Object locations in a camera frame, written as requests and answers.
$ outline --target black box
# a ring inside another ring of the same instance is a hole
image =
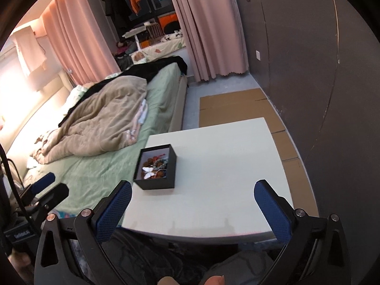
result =
[[[142,179],[141,171],[143,164],[155,156],[165,154],[168,157],[166,166],[166,178]],[[177,155],[171,145],[159,145],[150,148],[141,149],[140,155],[134,170],[133,181],[137,183],[143,190],[159,190],[164,188],[174,188],[174,180],[176,177]]]

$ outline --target brown blanket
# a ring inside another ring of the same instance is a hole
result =
[[[146,88],[146,80],[139,77],[111,81],[83,101],[62,127],[41,136],[31,156],[48,164],[70,155],[93,156],[132,145]]]

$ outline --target blue textured pad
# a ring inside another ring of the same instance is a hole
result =
[[[49,172],[47,175],[45,175],[44,177],[42,177],[40,180],[38,180],[32,185],[31,191],[33,195],[37,195],[41,193],[45,188],[47,188],[55,180],[56,180],[56,176],[52,172]]]
[[[288,243],[291,239],[289,218],[260,181],[256,183],[253,194],[277,240]]]
[[[96,222],[96,240],[99,243],[109,241],[117,224],[132,199],[132,186],[129,182],[116,194],[102,216]]]

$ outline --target beige headboard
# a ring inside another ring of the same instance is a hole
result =
[[[66,73],[59,72],[37,93],[35,102],[29,105],[30,111],[16,121],[7,121],[0,131],[0,143],[22,178],[27,172],[27,160],[34,141],[58,118],[57,112],[72,89]]]

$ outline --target metal bolt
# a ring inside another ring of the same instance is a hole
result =
[[[91,210],[90,209],[84,209],[82,212],[81,212],[81,216],[83,217],[88,217],[90,214],[91,214]]]
[[[339,217],[336,214],[331,214],[331,219],[335,222],[339,221]]]
[[[52,220],[54,220],[55,218],[56,218],[56,215],[52,213],[52,214],[49,214],[49,215],[47,216],[46,219],[47,219],[48,221],[52,221]]]
[[[296,215],[298,215],[299,217],[304,217],[306,215],[306,212],[302,209],[297,209]]]

